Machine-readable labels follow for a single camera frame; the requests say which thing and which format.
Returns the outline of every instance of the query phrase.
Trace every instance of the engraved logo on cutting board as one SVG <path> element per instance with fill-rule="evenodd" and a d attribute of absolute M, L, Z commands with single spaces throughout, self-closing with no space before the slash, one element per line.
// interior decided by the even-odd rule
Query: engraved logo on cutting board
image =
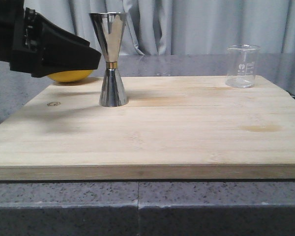
<path fill-rule="evenodd" d="M 47 106 L 49 107 L 55 107 L 55 106 L 59 106 L 61 103 L 60 102 L 50 102 L 47 104 Z"/>

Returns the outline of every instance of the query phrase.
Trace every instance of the glass beaker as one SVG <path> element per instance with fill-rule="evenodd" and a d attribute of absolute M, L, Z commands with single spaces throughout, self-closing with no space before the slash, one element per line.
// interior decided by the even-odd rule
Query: glass beaker
<path fill-rule="evenodd" d="M 227 48 L 228 72 L 226 85 L 235 88 L 250 88 L 255 85 L 260 47 L 257 45 L 232 45 Z"/>

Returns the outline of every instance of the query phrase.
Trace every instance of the cutting board edge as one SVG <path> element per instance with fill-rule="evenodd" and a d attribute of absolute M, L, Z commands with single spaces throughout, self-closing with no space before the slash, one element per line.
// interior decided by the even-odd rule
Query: cutting board edge
<path fill-rule="evenodd" d="M 0 167 L 0 181 L 295 179 L 295 164 Z"/>

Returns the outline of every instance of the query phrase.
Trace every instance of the jigger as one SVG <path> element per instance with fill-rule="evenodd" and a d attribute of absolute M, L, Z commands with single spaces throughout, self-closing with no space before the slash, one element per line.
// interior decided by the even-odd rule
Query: jigger
<path fill-rule="evenodd" d="M 128 103 L 118 71 L 118 56 L 126 22 L 126 13 L 90 13 L 96 37 L 106 61 L 99 104 L 118 107 Z"/>

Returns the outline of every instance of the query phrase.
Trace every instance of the jigger gold band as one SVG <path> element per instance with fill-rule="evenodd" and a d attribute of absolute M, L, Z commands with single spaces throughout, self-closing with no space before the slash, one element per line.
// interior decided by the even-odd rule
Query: jigger gold band
<path fill-rule="evenodd" d="M 117 62 L 106 62 L 107 69 L 117 69 Z"/>

